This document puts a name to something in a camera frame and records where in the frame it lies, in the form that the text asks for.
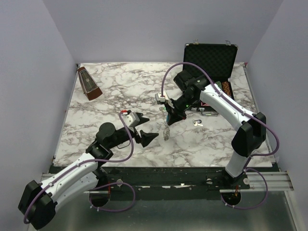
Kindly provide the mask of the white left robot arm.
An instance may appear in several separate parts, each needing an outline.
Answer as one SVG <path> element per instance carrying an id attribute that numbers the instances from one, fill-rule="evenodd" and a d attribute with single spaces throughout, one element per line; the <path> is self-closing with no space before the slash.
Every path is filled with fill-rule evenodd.
<path id="1" fill-rule="evenodd" d="M 137 126 L 149 121 L 142 113 L 124 110 L 118 116 L 122 128 L 116 129 L 110 122 L 101 124 L 94 142 L 75 162 L 46 180 L 32 180 L 25 186 L 18 204 L 24 224 L 31 224 L 39 230 L 53 219 L 57 209 L 69 199 L 87 190 L 102 190 L 107 179 L 102 175 L 101 166 L 125 162 L 132 157 L 129 154 L 124 159 L 113 160 L 112 148 L 127 141 L 132 149 L 136 143 L 146 147 L 159 135 L 136 130 Z"/>

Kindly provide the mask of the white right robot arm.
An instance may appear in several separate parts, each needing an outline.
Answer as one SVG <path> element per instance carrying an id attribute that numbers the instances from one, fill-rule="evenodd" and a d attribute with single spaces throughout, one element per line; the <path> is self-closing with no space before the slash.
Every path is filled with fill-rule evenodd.
<path id="1" fill-rule="evenodd" d="M 190 75 L 183 70 L 179 72 L 174 82 L 181 90 L 182 95 L 172 99 L 164 89 L 156 94 L 156 100 L 166 106 L 168 125 L 186 119 L 186 111 L 198 101 L 209 104 L 222 115 L 236 131 L 231 146 L 233 153 L 225 167 L 225 174 L 221 177 L 222 185 L 228 189 L 239 183 L 249 158 L 266 139 L 266 117 L 262 113 L 240 106 L 235 100 L 224 93 L 217 84 L 204 73 L 199 77 Z"/>

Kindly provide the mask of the key with black tag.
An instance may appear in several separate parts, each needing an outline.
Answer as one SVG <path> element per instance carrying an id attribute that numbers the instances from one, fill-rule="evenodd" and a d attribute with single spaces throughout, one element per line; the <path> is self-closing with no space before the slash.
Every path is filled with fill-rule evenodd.
<path id="1" fill-rule="evenodd" d="M 198 119 L 198 120 L 193 120 L 192 121 L 193 125 L 196 127 L 196 126 L 200 126 L 202 127 L 203 124 L 202 124 L 202 120 Z"/>

